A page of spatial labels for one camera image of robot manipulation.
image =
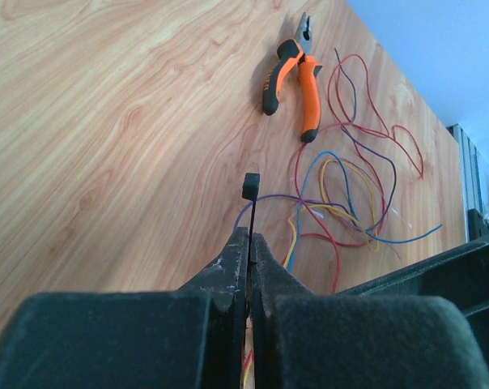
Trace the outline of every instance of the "wooden table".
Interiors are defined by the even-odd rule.
[[[323,91],[337,47],[366,59],[381,114],[389,124],[408,126],[423,150],[419,180],[390,141],[355,132],[398,164],[383,236],[402,239],[444,225],[397,247],[401,260],[387,245],[376,254],[342,249],[338,288],[462,244],[457,145],[343,0],[5,0],[0,329],[39,291],[177,288],[227,240],[246,204],[240,198],[246,172],[261,173],[262,195],[294,193],[302,121],[296,72],[275,115],[263,115],[260,102],[276,47],[294,35],[303,11],[313,16],[313,52],[324,63],[318,75],[322,125],[334,122]],[[366,105],[363,71],[352,62],[346,70],[359,89],[357,122],[379,129]],[[350,141],[330,130],[307,147],[303,172],[324,149],[358,161]],[[391,168],[372,160],[389,188]],[[330,169],[331,196],[345,201],[339,173]],[[365,195],[363,189],[353,196],[366,203]],[[316,181],[308,197],[317,197]],[[257,231],[280,259],[289,246],[286,219],[293,205],[273,199],[257,206]],[[364,217],[366,210],[359,206]],[[326,219],[336,238],[348,237]],[[307,216],[303,222],[305,231],[318,231]],[[293,272],[315,292],[329,293],[334,258],[329,243],[303,240]]]

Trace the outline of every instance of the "wire bundle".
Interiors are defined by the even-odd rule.
[[[338,287],[338,280],[339,276],[341,273],[342,269],[342,258],[340,255],[340,250],[339,247],[363,247],[366,246],[370,251],[376,252],[379,250],[379,242],[387,243],[389,245],[395,245],[395,244],[404,244],[407,242],[413,242],[419,239],[422,239],[429,234],[435,232],[437,229],[442,227],[442,224],[435,227],[434,229],[431,229],[430,231],[419,235],[417,237],[411,238],[411,239],[406,239],[406,240],[401,240],[401,241],[394,241],[394,240],[389,240],[381,237],[381,233],[387,218],[387,212],[390,209],[391,203],[393,201],[393,196],[394,192],[396,190],[396,186],[398,183],[398,172],[396,169],[396,165],[394,162],[389,159],[387,156],[384,156],[383,154],[377,152],[376,150],[373,150],[372,148],[366,146],[365,144],[361,143],[355,136],[352,135],[350,129],[355,129],[360,131],[363,134],[370,135],[373,137],[376,137],[380,140],[388,140],[395,144],[398,148],[400,148],[406,155],[408,161],[410,164],[413,166],[415,171],[417,172],[419,179],[423,178],[424,175],[424,161],[423,161],[423,155],[422,152],[419,149],[419,145],[417,144],[414,136],[406,129],[404,126],[401,125],[393,125],[390,128],[387,127],[385,124],[384,119],[381,117],[379,114],[371,96],[371,91],[369,87],[369,75],[368,75],[368,68],[367,65],[364,61],[364,59],[359,56],[358,54],[350,54],[346,56],[343,60],[340,59],[338,55],[338,51],[335,49],[336,57],[338,60],[338,64],[336,67],[333,69],[328,85],[327,85],[327,93],[326,93],[326,99],[328,106],[330,108],[330,112],[333,114],[335,120],[337,121],[336,123],[324,127],[320,129],[320,132],[330,130],[330,129],[338,129],[340,128],[342,133],[352,142],[354,149],[356,151],[356,154],[358,157],[367,165],[367,169],[370,173],[368,173],[367,170],[360,168],[357,164],[354,164],[350,160],[344,160],[343,158],[340,158],[336,153],[332,151],[324,151],[321,152],[310,164],[308,171],[304,177],[304,180],[302,182],[302,186],[299,185],[299,170],[300,170],[300,161],[304,152],[304,149],[308,146],[307,143],[303,144],[297,154],[296,157],[296,165],[295,165],[295,175],[294,175],[294,183],[295,183],[295,190],[296,190],[296,195],[291,195],[291,194],[269,194],[266,196],[261,196],[257,199],[257,201],[262,201],[263,199],[272,199],[272,198],[284,198],[284,199],[292,199],[297,202],[296,204],[296,209],[290,214],[290,216],[287,219],[287,222],[289,226],[291,227],[292,231],[292,240],[290,244],[289,251],[287,253],[286,258],[283,260],[283,266],[288,270],[291,271],[293,267],[293,258],[295,257],[296,254],[296,247],[297,243],[300,241],[302,237],[317,237],[320,239],[325,239],[326,241],[330,242],[334,248],[335,254],[336,254],[336,272],[335,272],[335,277],[333,281],[333,286],[331,289],[331,293],[336,293],[337,287]],[[374,130],[372,128],[367,128],[365,126],[361,126],[355,122],[356,119],[356,114],[357,114],[357,96],[356,96],[356,87],[352,79],[347,75],[347,73],[343,70],[342,66],[345,62],[348,62],[350,60],[359,60],[361,64],[363,65],[364,68],[364,73],[365,73],[365,79],[366,79],[366,89],[367,89],[367,97],[368,97],[368,102],[374,111],[374,114],[376,115],[377,120],[381,124],[381,130]],[[340,79],[345,77],[348,81],[348,83],[351,85],[352,89],[352,96],[353,96],[353,105],[352,105],[352,114],[349,114],[344,107],[342,98],[339,93],[339,85],[340,85]],[[338,102],[338,109],[333,106],[331,103],[331,92],[334,90],[334,93],[336,95],[336,100]],[[403,132],[406,135],[410,137],[410,140],[415,147],[416,153],[418,155],[417,161],[412,158],[410,153],[406,150],[406,148],[400,143],[397,137],[397,133]],[[393,172],[393,185],[391,188],[391,191],[389,193],[388,200],[385,199],[385,188],[383,187],[383,184],[381,182],[381,179],[379,177],[378,172],[374,168],[372,162],[365,156],[365,153],[369,153],[372,156],[378,157],[381,160],[387,162],[390,164],[390,167]],[[304,197],[305,191],[307,190],[308,187],[308,181],[309,181],[309,176],[317,163],[322,160],[324,157],[327,157],[322,164],[319,172],[319,189],[320,189],[320,195],[321,195],[321,200],[315,200],[315,199],[306,199]],[[325,171],[327,167],[331,164],[337,164],[341,170],[342,174],[345,179],[345,189],[347,193],[347,205],[342,205],[340,203],[332,203],[330,201],[330,196],[327,191],[327,185],[325,184]],[[360,220],[358,213],[355,208],[355,204],[353,202],[352,196],[351,196],[351,184],[350,184],[350,178],[349,178],[349,173],[347,172],[349,170],[350,172],[354,173],[359,177],[359,179],[365,184],[365,186],[368,188],[368,193],[370,195],[370,217],[371,221],[369,222],[369,226],[365,226],[365,223]],[[377,218],[376,214],[376,204],[375,204],[375,191],[377,191],[381,197],[381,215],[379,219]],[[250,207],[251,204],[247,204],[240,212],[240,214],[237,217],[236,223],[234,225],[234,228],[237,227],[239,224],[239,221],[241,217],[244,215],[246,210]],[[322,222],[321,218],[322,215],[317,213],[317,209],[324,209],[326,210],[331,216],[337,218],[340,223],[342,224],[343,228],[348,230],[353,237],[361,237],[362,241],[361,242],[339,242],[334,239],[333,235],[331,232],[327,229],[325,224]],[[301,212],[307,211],[313,219],[320,225],[322,230],[324,231],[324,234],[321,233],[302,233],[302,228],[301,228]],[[293,223],[293,217],[296,216],[296,222]]]

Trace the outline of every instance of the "pliers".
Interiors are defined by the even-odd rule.
[[[321,119],[317,74],[322,68],[311,55],[313,32],[310,17],[304,12],[295,38],[284,41],[277,49],[279,63],[270,72],[262,89],[262,112],[270,116],[279,107],[279,95],[286,75],[299,65],[299,81],[304,98],[304,126],[300,140],[312,142],[318,134]]]

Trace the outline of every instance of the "orange handle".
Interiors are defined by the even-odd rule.
[[[279,107],[280,90],[284,78],[304,55],[302,48],[294,39],[284,41],[277,49],[279,62],[271,70],[262,88],[262,112],[270,116]]]
[[[317,137],[321,119],[320,96],[318,94],[317,74],[322,68],[312,55],[306,55],[299,64],[299,81],[304,98],[304,126],[300,140],[310,143]]]

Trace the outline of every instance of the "wooden surface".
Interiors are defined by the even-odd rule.
[[[274,116],[261,114],[260,100],[276,47],[294,34],[303,11],[313,15],[313,52],[324,63],[322,125],[334,122],[323,90],[337,47],[342,56],[365,57],[381,114],[390,125],[408,126],[423,149],[418,180],[391,142],[360,136],[398,163],[383,236],[403,239],[444,224],[397,247],[401,260],[387,245],[376,254],[342,249],[339,289],[462,243],[457,145],[343,0],[0,1],[0,329],[25,297],[43,290],[180,286],[227,240],[246,204],[246,172],[261,173],[262,195],[294,193],[302,122],[296,72]],[[361,68],[346,70],[359,89],[357,121],[379,129]],[[328,131],[307,148],[302,171],[327,148],[358,161],[350,142]],[[389,188],[390,167],[375,165]],[[365,204],[366,190],[351,180],[355,201]],[[327,181],[333,199],[344,201],[336,166]],[[317,197],[315,183],[308,197]],[[293,205],[257,206],[257,231],[279,259]],[[367,207],[358,208],[366,219]],[[327,219],[336,237],[347,239]],[[317,231],[305,216],[310,229]],[[329,293],[334,264],[328,243],[306,240],[294,274]]]

